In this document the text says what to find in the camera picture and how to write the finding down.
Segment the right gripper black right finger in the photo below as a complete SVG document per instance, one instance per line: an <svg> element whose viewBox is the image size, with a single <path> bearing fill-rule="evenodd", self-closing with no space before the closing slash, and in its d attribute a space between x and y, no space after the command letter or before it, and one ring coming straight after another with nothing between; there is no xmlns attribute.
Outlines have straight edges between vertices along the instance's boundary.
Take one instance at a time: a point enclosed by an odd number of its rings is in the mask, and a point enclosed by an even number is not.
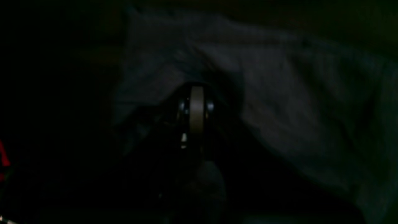
<svg viewBox="0 0 398 224"><path fill-rule="evenodd" d="M224 182L222 224L364 224L362 212L263 146L205 86L205 157Z"/></svg>

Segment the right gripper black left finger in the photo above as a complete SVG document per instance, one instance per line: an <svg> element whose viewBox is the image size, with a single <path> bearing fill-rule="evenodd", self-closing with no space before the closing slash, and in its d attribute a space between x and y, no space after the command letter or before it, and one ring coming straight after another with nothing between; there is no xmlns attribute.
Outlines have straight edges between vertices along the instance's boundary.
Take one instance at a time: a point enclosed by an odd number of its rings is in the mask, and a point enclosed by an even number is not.
<svg viewBox="0 0 398 224"><path fill-rule="evenodd" d="M191 86L119 85L98 98L65 92L46 112L46 177L33 224L93 224L123 210L135 218L169 195L181 171L178 135Z"/></svg>

